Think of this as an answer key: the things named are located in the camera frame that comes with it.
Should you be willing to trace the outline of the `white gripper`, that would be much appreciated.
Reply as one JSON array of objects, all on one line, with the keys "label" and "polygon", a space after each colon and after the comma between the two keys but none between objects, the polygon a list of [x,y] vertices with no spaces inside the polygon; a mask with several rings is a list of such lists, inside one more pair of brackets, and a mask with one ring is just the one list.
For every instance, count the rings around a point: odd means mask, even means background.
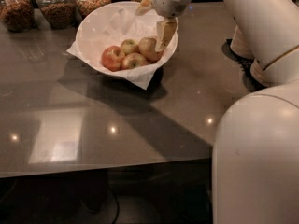
[{"label": "white gripper", "polygon": [[178,28],[178,22],[175,17],[180,16],[191,1],[192,0],[142,0],[140,2],[135,11],[136,16],[145,15],[154,8],[158,15],[164,17],[156,24],[156,51],[161,51],[169,45]]}]

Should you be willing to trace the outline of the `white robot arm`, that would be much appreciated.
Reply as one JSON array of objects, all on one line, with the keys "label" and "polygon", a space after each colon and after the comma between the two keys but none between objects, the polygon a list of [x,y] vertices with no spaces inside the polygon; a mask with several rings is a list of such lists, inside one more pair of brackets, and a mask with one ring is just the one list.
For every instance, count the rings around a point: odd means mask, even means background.
[{"label": "white robot arm", "polygon": [[213,224],[299,224],[299,7],[223,1],[269,86],[238,100],[219,123]]}]

